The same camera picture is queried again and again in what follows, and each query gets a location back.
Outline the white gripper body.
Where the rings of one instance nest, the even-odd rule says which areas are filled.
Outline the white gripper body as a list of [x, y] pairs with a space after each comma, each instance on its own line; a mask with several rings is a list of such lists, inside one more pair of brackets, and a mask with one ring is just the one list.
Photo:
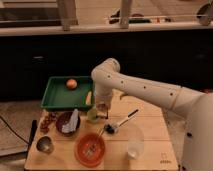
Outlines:
[[107, 111], [111, 108], [111, 101], [112, 101], [113, 93], [108, 94], [95, 94], [95, 105], [99, 111]]

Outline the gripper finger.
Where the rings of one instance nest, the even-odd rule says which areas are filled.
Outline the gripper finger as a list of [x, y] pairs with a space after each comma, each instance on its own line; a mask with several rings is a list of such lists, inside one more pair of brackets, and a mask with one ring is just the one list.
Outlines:
[[109, 110], [108, 109], [105, 111], [105, 119], [109, 119]]

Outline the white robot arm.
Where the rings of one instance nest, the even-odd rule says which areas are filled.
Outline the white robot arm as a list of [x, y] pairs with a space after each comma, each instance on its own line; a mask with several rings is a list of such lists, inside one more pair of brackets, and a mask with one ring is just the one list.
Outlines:
[[117, 89], [185, 118], [181, 171], [213, 171], [213, 93], [121, 74], [114, 58], [97, 65], [91, 78], [99, 109], [111, 108]]

